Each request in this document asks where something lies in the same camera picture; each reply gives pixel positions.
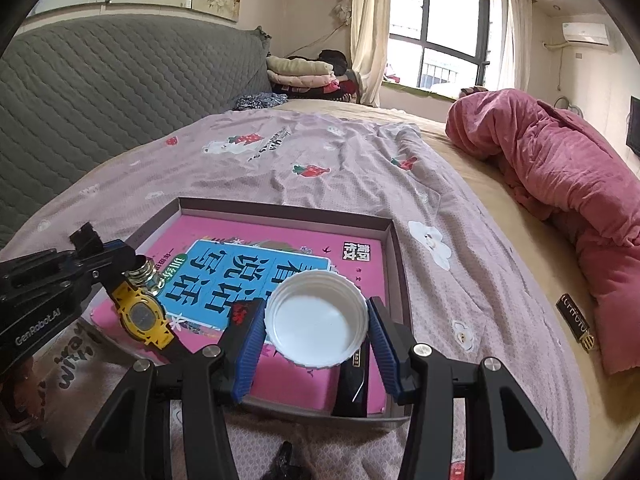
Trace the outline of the metal glass ink bottle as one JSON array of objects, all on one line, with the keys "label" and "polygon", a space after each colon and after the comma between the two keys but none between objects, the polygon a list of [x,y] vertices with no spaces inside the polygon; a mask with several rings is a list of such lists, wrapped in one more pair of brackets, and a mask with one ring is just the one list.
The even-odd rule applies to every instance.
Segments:
[{"label": "metal glass ink bottle", "polygon": [[136,255],[134,268],[126,271],[125,276],[132,286],[152,296],[157,296],[165,286],[163,274],[157,270],[154,260],[146,255]]}]

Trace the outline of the black yellow digital watch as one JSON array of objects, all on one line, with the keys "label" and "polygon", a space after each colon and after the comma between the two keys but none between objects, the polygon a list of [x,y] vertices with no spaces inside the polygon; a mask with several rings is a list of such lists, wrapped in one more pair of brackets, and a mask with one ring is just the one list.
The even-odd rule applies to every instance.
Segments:
[{"label": "black yellow digital watch", "polygon": [[125,332],[169,363],[180,362],[192,352],[169,326],[164,308],[147,290],[122,276],[103,283]]}]

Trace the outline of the white plastic jar lid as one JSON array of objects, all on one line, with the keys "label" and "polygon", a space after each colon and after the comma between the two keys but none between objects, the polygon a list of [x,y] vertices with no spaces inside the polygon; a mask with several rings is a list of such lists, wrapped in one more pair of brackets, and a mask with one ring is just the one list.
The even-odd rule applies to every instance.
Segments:
[{"label": "white plastic jar lid", "polygon": [[309,270],[286,278],[265,310],[270,344],[288,361],[315,370],[348,360],[366,339],[368,326],[362,293],[332,271]]}]

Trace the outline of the black gold mattress label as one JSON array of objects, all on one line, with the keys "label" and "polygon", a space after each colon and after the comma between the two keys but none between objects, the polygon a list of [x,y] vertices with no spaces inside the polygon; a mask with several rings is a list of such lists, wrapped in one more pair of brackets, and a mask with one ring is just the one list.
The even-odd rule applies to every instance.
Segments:
[{"label": "black gold mattress label", "polygon": [[570,328],[578,344],[582,346],[585,352],[591,352],[596,345],[596,338],[591,333],[590,325],[573,298],[569,294],[563,294],[556,302],[555,307]]}]

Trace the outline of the grey shallow cardboard box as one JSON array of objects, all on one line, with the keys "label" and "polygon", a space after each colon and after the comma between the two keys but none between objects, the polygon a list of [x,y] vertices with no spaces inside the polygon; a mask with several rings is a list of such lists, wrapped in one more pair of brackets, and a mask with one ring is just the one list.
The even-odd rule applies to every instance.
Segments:
[{"label": "grey shallow cardboard box", "polygon": [[394,428],[370,348],[368,299],[408,324],[399,238],[384,218],[179,197],[129,244],[164,278],[158,300],[186,348],[218,341],[238,303],[267,305],[267,336],[245,405],[288,419]]}]

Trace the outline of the pink strawberry bed sheet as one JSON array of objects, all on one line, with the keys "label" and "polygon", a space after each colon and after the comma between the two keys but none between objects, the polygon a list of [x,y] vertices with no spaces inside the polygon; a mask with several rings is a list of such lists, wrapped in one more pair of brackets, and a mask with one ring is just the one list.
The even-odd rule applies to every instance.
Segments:
[{"label": "pink strawberry bed sheet", "polygon": [[289,110],[209,116],[86,174],[36,212],[1,255],[67,247],[87,222],[106,238],[125,238],[179,197],[392,220],[418,339],[450,358],[499,358],[574,471],[585,469],[588,403],[554,307],[480,199],[416,126]]}]

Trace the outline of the blue patterned cloth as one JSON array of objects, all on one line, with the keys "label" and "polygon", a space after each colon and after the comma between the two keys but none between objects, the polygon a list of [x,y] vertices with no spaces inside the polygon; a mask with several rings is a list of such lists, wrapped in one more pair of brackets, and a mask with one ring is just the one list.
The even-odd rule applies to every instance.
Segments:
[{"label": "blue patterned cloth", "polygon": [[274,92],[259,92],[240,96],[235,101],[234,110],[263,110],[264,108],[273,108],[288,102],[285,94]]}]

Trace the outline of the pink rolled quilt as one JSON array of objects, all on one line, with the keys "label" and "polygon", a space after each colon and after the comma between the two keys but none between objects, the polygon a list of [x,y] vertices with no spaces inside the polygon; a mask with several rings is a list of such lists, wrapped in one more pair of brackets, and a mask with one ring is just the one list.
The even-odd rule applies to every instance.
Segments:
[{"label": "pink rolled quilt", "polygon": [[639,365],[639,179],[577,115],[516,89],[477,91],[445,127],[466,154],[499,168],[514,200],[575,248],[608,374]]}]

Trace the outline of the patterned bag on sill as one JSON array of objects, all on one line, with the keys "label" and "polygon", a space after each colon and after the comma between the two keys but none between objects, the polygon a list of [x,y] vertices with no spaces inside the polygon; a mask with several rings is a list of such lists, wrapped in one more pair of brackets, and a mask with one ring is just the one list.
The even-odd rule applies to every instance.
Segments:
[{"label": "patterned bag on sill", "polygon": [[474,94],[474,93],[487,92],[487,91],[488,89],[483,86],[466,87],[460,90],[459,98],[462,99],[465,96],[470,96],[471,94]]}]

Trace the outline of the cream right curtain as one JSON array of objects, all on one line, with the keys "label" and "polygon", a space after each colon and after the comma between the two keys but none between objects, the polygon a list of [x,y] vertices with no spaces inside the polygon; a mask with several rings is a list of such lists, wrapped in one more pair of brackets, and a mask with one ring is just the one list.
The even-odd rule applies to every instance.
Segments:
[{"label": "cream right curtain", "polygon": [[534,0],[501,0],[499,88],[527,91],[532,69]]}]

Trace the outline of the cream curtain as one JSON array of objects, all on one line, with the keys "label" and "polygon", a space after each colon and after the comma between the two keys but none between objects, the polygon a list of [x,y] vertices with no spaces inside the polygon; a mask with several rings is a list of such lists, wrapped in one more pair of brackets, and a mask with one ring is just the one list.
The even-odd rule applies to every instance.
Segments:
[{"label": "cream curtain", "polygon": [[390,36],[390,0],[352,0],[350,57],[360,76],[360,101],[380,106],[380,88]]},{"label": "cream curtain", "polygon": [[499,88],[527,91],[532,69],[534,0],[501,0]]}]

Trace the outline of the cream left curtain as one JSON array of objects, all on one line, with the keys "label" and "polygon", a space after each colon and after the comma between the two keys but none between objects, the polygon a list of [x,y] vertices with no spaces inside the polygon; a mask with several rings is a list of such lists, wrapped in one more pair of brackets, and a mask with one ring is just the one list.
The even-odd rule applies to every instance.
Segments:
[{"label": "cream left curtain", "polygon": [[350,57],[360,76],[360,101],[380,106],[380,88],[390,36],[390,0],[352,0]]}]

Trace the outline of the black framed window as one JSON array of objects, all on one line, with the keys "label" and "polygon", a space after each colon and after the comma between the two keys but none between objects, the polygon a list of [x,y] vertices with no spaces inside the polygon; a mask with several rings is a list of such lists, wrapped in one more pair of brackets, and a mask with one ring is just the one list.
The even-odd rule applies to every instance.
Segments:
[{"label": "black framed window", "polygon": [[490,0],[390,0],[384,80],[454,98],[481,86]]}]

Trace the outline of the white air conditioner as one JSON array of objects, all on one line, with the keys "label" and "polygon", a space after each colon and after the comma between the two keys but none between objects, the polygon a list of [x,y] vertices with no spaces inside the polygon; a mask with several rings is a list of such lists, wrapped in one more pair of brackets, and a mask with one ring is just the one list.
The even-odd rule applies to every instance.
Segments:
[{"label": "white air conditioner", "polygon": [[588,44],[605,48],[611,45],[608,29],[602,23],[566,22],[562,24],[562,34],[569,44]]}]

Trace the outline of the black wall television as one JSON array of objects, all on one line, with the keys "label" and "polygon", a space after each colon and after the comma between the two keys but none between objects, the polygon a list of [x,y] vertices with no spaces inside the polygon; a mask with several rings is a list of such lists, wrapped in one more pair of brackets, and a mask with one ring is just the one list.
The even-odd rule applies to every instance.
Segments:
[{"label": "black wall television", "polygon": [[626,145],[637,157],[640,157],[640,100],[635,96],[630,97],[627,122]]}]

